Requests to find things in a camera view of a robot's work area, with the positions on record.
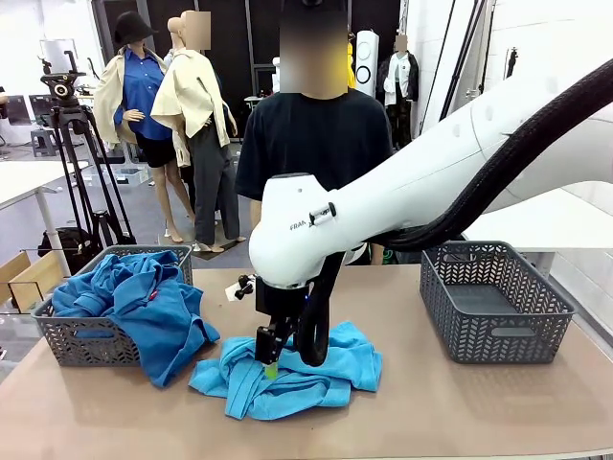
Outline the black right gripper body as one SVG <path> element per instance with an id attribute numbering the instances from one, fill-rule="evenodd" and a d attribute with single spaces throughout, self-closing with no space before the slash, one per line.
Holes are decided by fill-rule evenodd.
<path id="1" fill-rule="evenodd" d="M 255 309 L 271 317 L 298 318 L 307 305 L 309 287 L 283 289 L 271 287 L 261 277 L 255 283 Z"/>

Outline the light blue garment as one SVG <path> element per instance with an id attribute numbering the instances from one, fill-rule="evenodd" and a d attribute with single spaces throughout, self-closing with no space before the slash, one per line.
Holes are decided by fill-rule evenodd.
<path id="1" fill-rule="evenodd" d="M 304 364 L 289 341 L 273 378 L 255 360 L 252 337 L 230 337 L 218 359 L 196 363 L 189 386 L 196 392 L 226 401 L 225 415 L 274 421 L 314 407 L 345 407 L 353 390 L 375 392 L 382 373 L 382 355 L 355 325 L 346 321 L 329 332 L 325 362 Z"/>

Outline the dark blue garment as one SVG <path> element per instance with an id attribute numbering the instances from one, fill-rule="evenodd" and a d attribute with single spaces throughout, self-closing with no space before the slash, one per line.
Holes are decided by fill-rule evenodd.
<path id="1" fill-rule="evenodd" d="M 169 251 L 104 256 L 95 268 L 70 278 L 52 295 L 57 317 L 103 317 L 146 304 L 164 281 L 181 281 L 179 257 Z"/>
<path id="2" fill-rule="evenodd" d="M 220 340 L 200 315 L 203 291 L 170 277 L 138 274 L 113 292 L 107 317 L 132 340 L 150 382 L 165 388 L 205 345 Z"/>

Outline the person in black T-shirt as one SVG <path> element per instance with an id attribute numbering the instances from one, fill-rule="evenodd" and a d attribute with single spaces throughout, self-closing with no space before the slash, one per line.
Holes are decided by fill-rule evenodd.
<path id="1" fill-rule="evenodd" d="M 348 87 L 345 0 L 281 3 L 281 89 L 251 112 L 238 161 L 236 191 L 249 201 L 280 174 L 340 189 L 393 153 L 382 104 Z"/>

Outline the dark grey plastic basket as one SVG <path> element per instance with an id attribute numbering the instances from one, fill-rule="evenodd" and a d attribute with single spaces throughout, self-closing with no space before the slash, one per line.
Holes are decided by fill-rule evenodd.
<path id="1" fill-rule="evenodd" d="M 113 245 L 86 264 L 79 272 L 90 272 L 109 254 L 126 256 L 153 254 L 169 250 L 178 258 L 177 266 L 183 280 L 193 282 L 192 248 L 188 245 Z M 36 304 L 32 317 L 61 366 L 69 367 L 130 367 L 140 365 L 136 345 L 112 321 L 101 317 L 59 317 L 55 315 L 52 298 Z"/>
<path id="2" fill-rule="evenodd" d="M 576 312 L 500 241 L 453 241 L 423 251 L 420 296 L 450 358 L 462 364 L 550 363 Z"/>

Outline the white box on floor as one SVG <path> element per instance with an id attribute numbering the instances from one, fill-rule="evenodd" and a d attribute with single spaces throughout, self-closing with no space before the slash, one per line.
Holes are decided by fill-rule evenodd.
<path id="1" fill-rule="evenodd" d="M 118 185 L 137 187 L 149 181 L 147 168 L 119 168 L 114 171 L 114 177 Z"/>

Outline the mannequin cream jacket grey trousers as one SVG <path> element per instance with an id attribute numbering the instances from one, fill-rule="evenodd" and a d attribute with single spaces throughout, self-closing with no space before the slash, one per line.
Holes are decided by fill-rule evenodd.
<path id="1" fill-rule="evenodd" d="M 177 133 L 191 154 L 195 186 L 194 245 L 201 253 L 221 253 L 216 242 L 216 212 L 225 239 L 243 242 L 240 234 L 236 168 L 230 137 L 236 121 L 223 100 L 215 69 L 203 54 L 211 48 L 211 14 L 183 11 L 168 21 L 173 55 L 157 92 L 151 117 Z"/>

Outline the black bag on floor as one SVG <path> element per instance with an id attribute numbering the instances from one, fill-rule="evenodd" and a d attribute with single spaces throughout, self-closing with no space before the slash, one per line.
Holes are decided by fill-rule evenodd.
<path id="1" fill-rule="evenodd" d="M 59 227 L 57 235 L 70 273 L 77 274 L 102 252 L 102 246 L 86 230 L 78 227 Z"/>

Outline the brown cardboard panels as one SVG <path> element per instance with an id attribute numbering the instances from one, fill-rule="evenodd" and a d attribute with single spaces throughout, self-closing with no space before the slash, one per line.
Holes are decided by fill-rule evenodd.
<path id="1" fill-rule="evenodd" d="M 53 251 L 35 262 L 30 261 L 27 252 L 21 251 L 0 264 L 0 310 L 13 308 L 27 313 L 43 302 L 62 280 L 62 268 Z"/>

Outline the mannequin blue shirt black hat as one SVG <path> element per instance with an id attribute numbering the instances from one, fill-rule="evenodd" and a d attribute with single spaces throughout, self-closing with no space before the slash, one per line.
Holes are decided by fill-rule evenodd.
<path id="1" fill-rule="evenodd" d="M 136 11 L 116 20 L 114 41 L 119 50 L 109 60 L 94 92 L 93 114 L 103 141 L 115 146 L 122 141 L 136 145 L 144 154 L 170 240 L 183 241 L 171 211 L 167 186 L 171 185 L 189 219 L 193 207 L 177 165 L 172 130 L 151 117 L 151 110 L 166 74 L 163 60 L 146 46 L 153 35 Z"/>

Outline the mannequin white and black jacket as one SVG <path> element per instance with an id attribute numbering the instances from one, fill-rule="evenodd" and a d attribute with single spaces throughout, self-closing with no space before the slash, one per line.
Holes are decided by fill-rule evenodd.
<path id="1" fill-rule="evenodd" d="M 396 35 L 393 53 L 379 66 L 377 88 L 383 94 L 393 148 L 401 150 L 412 142 L 412 106 L 420 95 L 419 65 L 409 51 L 406 34 Z"/>

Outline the white tower air conditioner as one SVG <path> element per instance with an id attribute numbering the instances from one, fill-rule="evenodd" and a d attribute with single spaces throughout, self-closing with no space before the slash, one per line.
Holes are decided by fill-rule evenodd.
<path id="1" fill-rule="evenodd" d="M 359 31 L 355 42 L 356 89 L 375 97 L 379 36 L 372 30 Z"/>

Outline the large white table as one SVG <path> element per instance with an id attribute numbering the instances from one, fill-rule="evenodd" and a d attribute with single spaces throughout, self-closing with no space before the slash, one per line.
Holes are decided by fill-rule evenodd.
<path id="1" fill-rule="evenodd" d="M 463 237 L 506 242 L 545 276 L 559 252 L 600 251 L 613 260 L 613 216 L 563 189 L 483 214 Z"/>

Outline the white table with leg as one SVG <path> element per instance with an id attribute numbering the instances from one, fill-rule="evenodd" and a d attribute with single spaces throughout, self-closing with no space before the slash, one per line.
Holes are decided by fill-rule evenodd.
<path id="1" fill-rule="evenodd" d="M 67 278 L 69 265 L 45 197 L 57 192 L 48 184 L 64 177 L 63 167 L 61 161 L 0 161 L 0 210 L 30 196 L 36 198 L 52 250 L 58 253 L 61 272 Z"/>

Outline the small grey stool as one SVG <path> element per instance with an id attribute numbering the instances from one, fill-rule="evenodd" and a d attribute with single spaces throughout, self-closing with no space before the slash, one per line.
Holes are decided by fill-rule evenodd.
<path id="1" fill-rule="evenodd" d="M 50 129 L 32 130 L 31 144 L 34 157 L 57 155 L 57 138 Z"/>

